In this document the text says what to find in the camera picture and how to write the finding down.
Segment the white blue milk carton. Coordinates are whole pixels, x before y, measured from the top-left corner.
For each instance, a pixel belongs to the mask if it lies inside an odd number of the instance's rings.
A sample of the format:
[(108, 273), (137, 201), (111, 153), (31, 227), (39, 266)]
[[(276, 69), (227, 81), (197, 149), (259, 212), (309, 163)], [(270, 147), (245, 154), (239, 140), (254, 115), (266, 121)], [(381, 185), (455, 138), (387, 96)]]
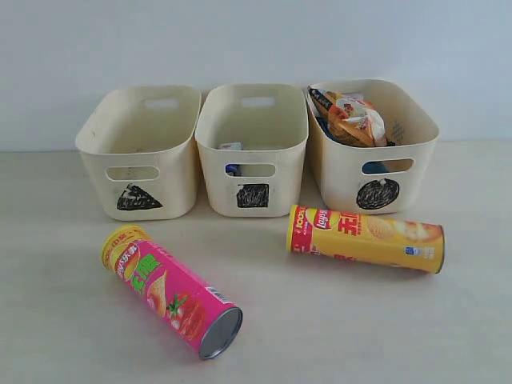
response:
[[(219, 150), (224, 151), (242, 151), (243, 144), (241, 142), (224, 142), (218, 146)], [(240, 177), (242, 175), (242, 166), (238, 163), (233, 163), (232, 160), (235, 160), (232, 154), (229, 154), (226, 158), (228, 163), (224, 165), (224, 171), (226, 175), (231, 177)]]

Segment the yellow Lay's chips can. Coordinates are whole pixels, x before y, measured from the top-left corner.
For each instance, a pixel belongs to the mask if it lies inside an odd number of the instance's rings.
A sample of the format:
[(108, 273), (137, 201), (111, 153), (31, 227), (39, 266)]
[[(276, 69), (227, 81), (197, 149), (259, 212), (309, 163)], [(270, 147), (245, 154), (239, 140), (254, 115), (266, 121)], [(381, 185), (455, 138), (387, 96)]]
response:
[(444, 263), (445, 237), (437, 224), (293, 205), (286, 248), (437, 274)]

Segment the orange instant noodle bag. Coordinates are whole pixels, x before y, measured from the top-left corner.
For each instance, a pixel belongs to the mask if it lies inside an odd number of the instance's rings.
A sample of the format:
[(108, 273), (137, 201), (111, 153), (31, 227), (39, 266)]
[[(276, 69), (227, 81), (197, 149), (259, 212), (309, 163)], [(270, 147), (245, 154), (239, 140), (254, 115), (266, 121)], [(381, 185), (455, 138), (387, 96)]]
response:
[(358, 148), (388, 146), (384, 120), (362, 97), (311, 86), (307, 94), (328, 138)]

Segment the pink Lay's chips can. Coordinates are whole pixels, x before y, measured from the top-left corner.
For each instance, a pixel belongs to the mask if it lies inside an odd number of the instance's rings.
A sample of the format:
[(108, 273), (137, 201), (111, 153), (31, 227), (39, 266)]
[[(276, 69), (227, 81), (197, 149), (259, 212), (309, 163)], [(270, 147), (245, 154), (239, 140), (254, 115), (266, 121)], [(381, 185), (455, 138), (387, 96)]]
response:
[(136, 225), (116, 229), (102, 246), (114, 272), (203, 359), (226, 350), (240, 331), (242, 309)]

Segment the cream bin with triangle mark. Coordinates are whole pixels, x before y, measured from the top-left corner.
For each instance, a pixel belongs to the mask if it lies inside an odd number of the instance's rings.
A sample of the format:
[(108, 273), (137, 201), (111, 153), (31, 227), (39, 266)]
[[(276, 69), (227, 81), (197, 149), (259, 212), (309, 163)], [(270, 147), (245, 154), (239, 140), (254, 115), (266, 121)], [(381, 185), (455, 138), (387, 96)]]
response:
[(162, 220), (193, 208), (201, 106), (200, 90), (176, 85), (115, 90), (101, 100), (75, 145), (108, 216)]

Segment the cream bin with square mark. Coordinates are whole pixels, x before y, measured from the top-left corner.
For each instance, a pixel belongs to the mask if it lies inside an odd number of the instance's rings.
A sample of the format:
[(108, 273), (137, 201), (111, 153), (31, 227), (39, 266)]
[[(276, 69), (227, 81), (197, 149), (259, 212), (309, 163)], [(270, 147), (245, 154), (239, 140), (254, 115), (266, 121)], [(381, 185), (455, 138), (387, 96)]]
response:
[[(287, 84), (232, 84), (212, 89), (199, 115), (195, 140), (210, 206), (238, 218), (287, 215), (298, 203), (306, 142), (306, 100)], [(219, 150), (241, 142), (242, 151)], [(226, 175), (232, 154), (240, 177)]]

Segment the blue instant noodle bag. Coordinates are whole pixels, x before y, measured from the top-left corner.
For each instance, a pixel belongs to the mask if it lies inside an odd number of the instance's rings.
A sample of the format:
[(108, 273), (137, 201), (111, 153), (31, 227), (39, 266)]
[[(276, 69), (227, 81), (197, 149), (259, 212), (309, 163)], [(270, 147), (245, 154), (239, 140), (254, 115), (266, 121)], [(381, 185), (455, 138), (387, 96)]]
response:
[[(321, 117), (316, 117), (318, 125), (321, 127), (322, 132), (328, 137), (329, 140), (338, 144), (334, 137), (327, 129), (326, 121)], [(378, 160), (365, 162), (362, 165), (362, 172), (364, 174), (384, 174), (406, 171), (412, 167), (414, 160), (411, 158), (397, 159), (397, 160)]]

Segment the cream bin with circle mark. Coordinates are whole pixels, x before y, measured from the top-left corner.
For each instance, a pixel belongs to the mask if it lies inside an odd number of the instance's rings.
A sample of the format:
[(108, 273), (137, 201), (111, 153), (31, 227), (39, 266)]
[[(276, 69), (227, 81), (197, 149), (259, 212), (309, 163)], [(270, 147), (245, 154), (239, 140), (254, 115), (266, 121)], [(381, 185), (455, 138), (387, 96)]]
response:
[[(439, 128), (400, 86), (380, 79), (320, 82), (318, 88), (360, 94), (382, 116), (391, 146), (357, 148), (335, 144), (322, 132), (317, 111), (308, 105), (307, 156), (324, 203), (332, 210), (391, 214), (415, 203), (430, 163)], [(364, 174), (365, 162), (411, 158), (406, 171)]]

